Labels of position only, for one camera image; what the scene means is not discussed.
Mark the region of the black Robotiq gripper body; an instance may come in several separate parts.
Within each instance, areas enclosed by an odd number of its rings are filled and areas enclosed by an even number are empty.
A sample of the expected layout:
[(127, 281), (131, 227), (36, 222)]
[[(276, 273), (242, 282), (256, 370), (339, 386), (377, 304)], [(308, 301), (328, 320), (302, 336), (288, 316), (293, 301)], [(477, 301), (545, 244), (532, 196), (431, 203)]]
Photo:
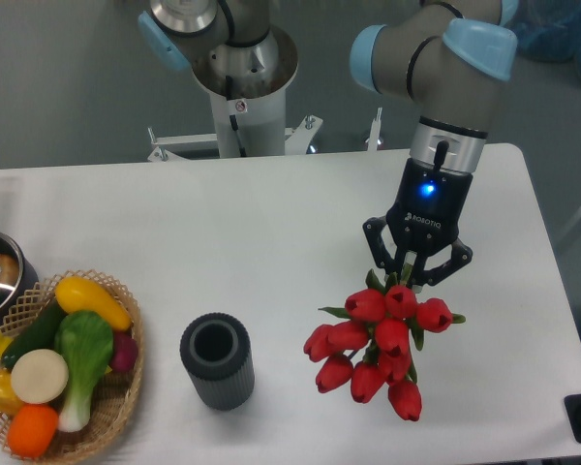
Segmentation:
[(435, 255), (453, 243), (469, 193), (470, 173), (434, 170), (413, 158), (407, 160), (386, 223), (401, 253)]

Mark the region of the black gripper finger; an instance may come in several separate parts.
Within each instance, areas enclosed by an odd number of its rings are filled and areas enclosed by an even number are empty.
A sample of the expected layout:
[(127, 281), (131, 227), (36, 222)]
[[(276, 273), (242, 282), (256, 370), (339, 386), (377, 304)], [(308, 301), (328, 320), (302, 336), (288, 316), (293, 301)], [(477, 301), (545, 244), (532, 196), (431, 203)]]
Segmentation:
[(426, 269), (428, 256), (418, 253), (413, 264), (413, 290), (417, 293), (424, 286), (437, 286), (442, 281), (468, 265), (473, 259), (471, 247), (464, 244), (459, 238), (450, 244), (450, 257), (444, 263)]
[(371, 217), (367, 219), (362, 225), (362, 230), (367, 240), (375, 265), (378, 268), (383, 269), (386, 275), (395, 273), (398, 278), (398, 282), (401, 282), (403, 271), (403, 254), (398, 249), (395, 250), (394, 256), (391, 256), (391, 254), (388, 252), (382, 237), (383, 231), (388, 229), (389, 226), (385, 216)]

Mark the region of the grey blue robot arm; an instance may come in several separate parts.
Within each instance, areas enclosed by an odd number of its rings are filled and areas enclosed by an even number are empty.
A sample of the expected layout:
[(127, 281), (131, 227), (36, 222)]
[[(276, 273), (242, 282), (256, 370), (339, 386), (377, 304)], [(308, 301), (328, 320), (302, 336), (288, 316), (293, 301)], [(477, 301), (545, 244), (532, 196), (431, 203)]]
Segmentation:
[[(394, 204), (363, 231), (376, 266), (414, 291), (467, 265), (458, 221), (517, 49), (514, 1), (426, 1), (398, 26), (352, 43), (361, 87), (407, 97), (421, 114)], [(223, 158), (283, 155), (286, 90), (298, 56), (264, 1), (153, 1), (138, 29), (167, 67), (208, 93)]]

